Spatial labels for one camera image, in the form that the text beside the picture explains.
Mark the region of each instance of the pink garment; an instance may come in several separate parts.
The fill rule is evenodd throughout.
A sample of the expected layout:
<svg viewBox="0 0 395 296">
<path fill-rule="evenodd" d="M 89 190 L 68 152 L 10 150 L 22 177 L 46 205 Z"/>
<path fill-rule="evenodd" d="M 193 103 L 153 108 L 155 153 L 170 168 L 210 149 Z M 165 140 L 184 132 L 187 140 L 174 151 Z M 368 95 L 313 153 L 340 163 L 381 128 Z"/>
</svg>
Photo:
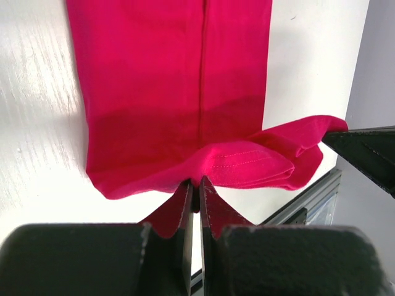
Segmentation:
<svg viewBox="0 0 395 296">
<path fill-rule="evenodd" d="M 89 126 L 86 172 L 108 199 L 218 186 L 297 189 L 317 144 L 347 126 L 310 117 L 261 131 L 271 0 L 67 0 Z"/>
</svg>

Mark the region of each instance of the white wall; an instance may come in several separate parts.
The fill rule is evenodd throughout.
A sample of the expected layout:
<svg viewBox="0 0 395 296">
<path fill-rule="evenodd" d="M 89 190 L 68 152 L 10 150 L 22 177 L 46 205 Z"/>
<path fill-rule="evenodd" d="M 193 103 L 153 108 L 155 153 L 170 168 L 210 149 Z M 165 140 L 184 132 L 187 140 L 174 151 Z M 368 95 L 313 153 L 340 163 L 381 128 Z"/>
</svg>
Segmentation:
<svg viewBox="0 0 395 296">
<path fill-rule="evenodd" d="M 346 120 L 350 128 L 395 125 L 395 1 L 370 1 Z M 345 160 L 333 222 L 360 228 L 395 281 L 395 200 Z"/>
</svg>

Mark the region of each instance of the white surface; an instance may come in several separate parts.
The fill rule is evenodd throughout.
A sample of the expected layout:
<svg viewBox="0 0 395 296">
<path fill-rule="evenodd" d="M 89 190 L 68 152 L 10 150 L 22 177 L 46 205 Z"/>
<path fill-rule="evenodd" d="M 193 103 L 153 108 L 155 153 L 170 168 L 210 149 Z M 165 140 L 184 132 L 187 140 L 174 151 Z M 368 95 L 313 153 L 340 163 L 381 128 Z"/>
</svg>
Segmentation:
<svg viewBox="0 0 395 296">
<path fill-rule="evenodd" d="M 367 6 L 274 0 L 266 128 L 318 113 L 344 118 Z M 148 192 L 110 201 L 89 182 L 70 44 L 63 0 L 0 0 L 0 240 L 29 222 L 139 221 L 169 197 Z M 317 177 L 335 160 L 325 150 Z M 255 223 L 296 195 L 218 191 Z"/>
</svg>

